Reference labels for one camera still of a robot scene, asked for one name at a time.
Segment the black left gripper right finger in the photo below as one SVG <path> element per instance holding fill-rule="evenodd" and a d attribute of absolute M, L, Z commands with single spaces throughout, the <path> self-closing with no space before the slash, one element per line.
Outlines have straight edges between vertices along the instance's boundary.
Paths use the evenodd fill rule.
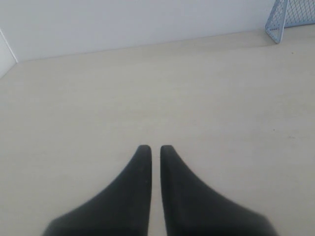
<path fill-rule="evenodd" d="M 160 183 L 169 236 L 275 235 L 265 216 L 210 188 L 171 145 L 160 148 Z"/>

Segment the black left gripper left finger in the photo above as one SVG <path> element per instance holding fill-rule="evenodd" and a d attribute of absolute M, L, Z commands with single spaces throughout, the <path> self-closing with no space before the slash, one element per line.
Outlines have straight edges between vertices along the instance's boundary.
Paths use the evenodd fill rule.
<path fill-rule="evenodd" d="M 151 207 L 151 148 L 140 145 L 99 194 L 54 219 L 45 236 L 146 236 Z"/>

